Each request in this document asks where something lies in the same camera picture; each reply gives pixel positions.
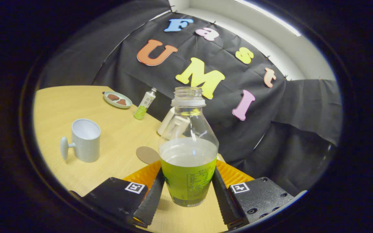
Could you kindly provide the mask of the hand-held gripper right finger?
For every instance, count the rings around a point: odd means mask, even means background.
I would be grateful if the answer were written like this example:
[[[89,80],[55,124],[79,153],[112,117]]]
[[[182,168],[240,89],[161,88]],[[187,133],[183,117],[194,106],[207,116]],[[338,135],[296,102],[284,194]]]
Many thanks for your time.
[[[294,199],[270,178],[252,178],[220,160],[216,161],[212,184],[228,230],[257,224]]]

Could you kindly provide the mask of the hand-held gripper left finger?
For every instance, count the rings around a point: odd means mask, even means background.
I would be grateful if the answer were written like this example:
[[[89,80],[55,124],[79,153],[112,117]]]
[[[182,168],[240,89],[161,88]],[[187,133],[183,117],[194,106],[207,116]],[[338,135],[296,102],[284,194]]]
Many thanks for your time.
[[[126,178],[106,179],[82,200],[108,218],[147,228],[153,221],[163,186],[161,162],[156,161]]]

